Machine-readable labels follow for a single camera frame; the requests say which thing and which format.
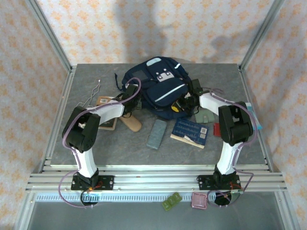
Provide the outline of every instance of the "orange patterned wallpaper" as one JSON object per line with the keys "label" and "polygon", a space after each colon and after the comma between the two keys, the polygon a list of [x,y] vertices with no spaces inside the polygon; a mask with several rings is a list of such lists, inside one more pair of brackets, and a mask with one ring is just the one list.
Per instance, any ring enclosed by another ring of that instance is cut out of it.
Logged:
{"label": "orange patterned wallpaper", "polygon": [[285,1],[247,68],[273,162],[307,229],[307,4]]}
{"label": "orange patterned wallpaper", "polygon": [[67,73],[24,0],[0,1],[0,25],[0,229],[11,229]]}
{"label": "orange patterned wallpaper", "polygon": [[70,62],[240,63],[273,0],[38,0]]}

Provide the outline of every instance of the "book cover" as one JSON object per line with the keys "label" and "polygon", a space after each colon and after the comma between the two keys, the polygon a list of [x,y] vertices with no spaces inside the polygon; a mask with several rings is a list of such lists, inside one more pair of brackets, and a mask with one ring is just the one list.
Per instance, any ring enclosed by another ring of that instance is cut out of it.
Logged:
{"label": "book cover", "polygon": [[204,148],[209,127],[178,118],[171,138],[183,141],[199,148]]}
{"label": "book cover", "polygon": [[[111,98],[109,97],[100,96],[98,97],[96,105],[102,105],[102,104],[108,103],[110,100]],[[98,129],[114,130],[116,126],[116,122],[117,122],[117,117],[102,123]]]}

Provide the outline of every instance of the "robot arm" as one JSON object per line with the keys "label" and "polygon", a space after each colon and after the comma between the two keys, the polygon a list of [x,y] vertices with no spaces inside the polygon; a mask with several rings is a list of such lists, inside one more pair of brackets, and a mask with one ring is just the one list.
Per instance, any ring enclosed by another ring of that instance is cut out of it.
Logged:
{"label": "robot arm", "polygon": [[94,162],[92,147],[96,140],[99,125],[132,112],[138,103],[139,95],[125,103],[118,102],[125,101],[136,94],[137,89],[137,86],[130,84],[121,98],[114,98],[103,107],[97,106],[85,109],[77,106],[73,110],[63,130],[62,137],[66,135],[68,127],[80,113],[84,113],[86,110],[90,111],[79,117],[66,137],[66,145],[76,152],[74,156],[79,166],[77,178],[83,190],[95,187],[98,183],[99,171]]}
{"label": "robot arm", "polygon": [[223,140],[221,157],[215,166],[213,176],[199,176],[200,189],[230,189],[229,184],[239,181],[234,169],[240,154],[240,146],[253,134],[248,114],[239,106],[246,108],[244,102],[226,103],[214,93],[203,91],[199,80],[188,84],[189,96],[183,95],[173,106],[176,111],[192,111],[195,106],[208,109],[219,116],[220,133]]}

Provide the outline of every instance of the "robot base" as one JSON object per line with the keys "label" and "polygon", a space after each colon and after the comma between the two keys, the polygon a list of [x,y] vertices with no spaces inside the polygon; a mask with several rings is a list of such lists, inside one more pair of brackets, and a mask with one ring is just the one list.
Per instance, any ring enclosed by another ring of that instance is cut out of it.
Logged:
{"label": "robot base", "polygon": [[[101,184],[101,186],[96,187],[95,190],[101,191],[101,190],[113,190],[114,185],[114,176],[106,176],[106,175],[99,175],[98,176],[98,182],[97,184]],[[87,190],[91,186],[87,183],[85,183],[78,175],[74,175],[72,178],[71,183],[71,190]]]}
{"label": "robot base", "polygon": [[241,182],[238,175],[232,177],[228,183],[217,185],[213,175],[199,175],[197,177],[200,190],[240,190]]}

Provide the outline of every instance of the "navy backpack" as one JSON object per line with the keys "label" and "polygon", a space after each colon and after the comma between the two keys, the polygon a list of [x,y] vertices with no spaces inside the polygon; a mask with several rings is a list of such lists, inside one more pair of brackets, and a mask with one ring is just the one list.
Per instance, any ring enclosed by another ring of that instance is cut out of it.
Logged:
{"label": "navy backpack", "polygon": [[154,57],[128,70],[121,82],[122,88],[115,74],[117,88],[125,91],[127,81],[133,77],[142,82],[142,108],[167,120],[191,115],[194,108],[178,113],[171,109],[171,105],[188,92],[187,83],[191,81],[180,63],[170,57]]}

